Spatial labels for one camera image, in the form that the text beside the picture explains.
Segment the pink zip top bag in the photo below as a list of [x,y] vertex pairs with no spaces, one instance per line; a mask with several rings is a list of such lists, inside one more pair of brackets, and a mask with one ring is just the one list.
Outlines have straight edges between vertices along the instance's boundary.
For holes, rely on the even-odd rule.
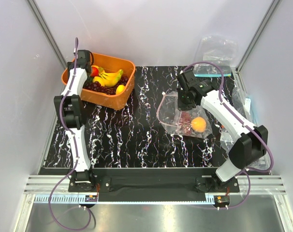
[[162,93],[156,116],[168,134],[204,139],[212,133],[209,119],[201,106],[181,111],[177,103],[177,92]]

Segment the yellow pink peach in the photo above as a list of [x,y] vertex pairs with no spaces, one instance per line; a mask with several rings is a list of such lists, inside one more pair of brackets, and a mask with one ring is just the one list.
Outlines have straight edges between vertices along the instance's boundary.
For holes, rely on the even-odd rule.
[[206,121],[202,117],[196,117],[191,121],[191,128],[199,133],[202,133],[206,130]]

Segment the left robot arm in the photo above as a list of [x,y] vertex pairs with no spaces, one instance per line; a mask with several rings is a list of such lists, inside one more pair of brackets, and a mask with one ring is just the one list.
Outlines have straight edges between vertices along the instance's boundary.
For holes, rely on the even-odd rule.
[[67,135],[73,157],[70,187],[92,191],[96,187],[85,142],[87,116],[81,100],[84,83],[91,73],[93,55],[88,50],[74,50],[74,61],[67,63],[68,82],[59,96],[54,97],[57,117]]

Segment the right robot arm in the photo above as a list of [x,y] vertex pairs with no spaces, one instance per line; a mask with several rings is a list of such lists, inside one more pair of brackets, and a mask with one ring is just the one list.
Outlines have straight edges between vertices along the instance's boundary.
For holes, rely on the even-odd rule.
[[211,179],[212,188],[223,191],[230,179],[266,154],[268,130],[244,118],[222,97],[221,89],[209,80],[199,81],[192,70],[182,71],[177,80],[180,84],[177,90],[178,109],[189,111],[201,106],[222,124],[232,138],[228,159],[217,168],[216,176]]

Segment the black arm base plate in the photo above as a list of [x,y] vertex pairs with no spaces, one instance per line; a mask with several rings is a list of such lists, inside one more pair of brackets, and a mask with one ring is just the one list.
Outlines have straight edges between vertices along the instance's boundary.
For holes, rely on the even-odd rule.
[[69,192],[128,189],[180,189],[201,193],[238,193],[238,181],[232,177],[220,182],[215,168],[96,168],[71,175]]

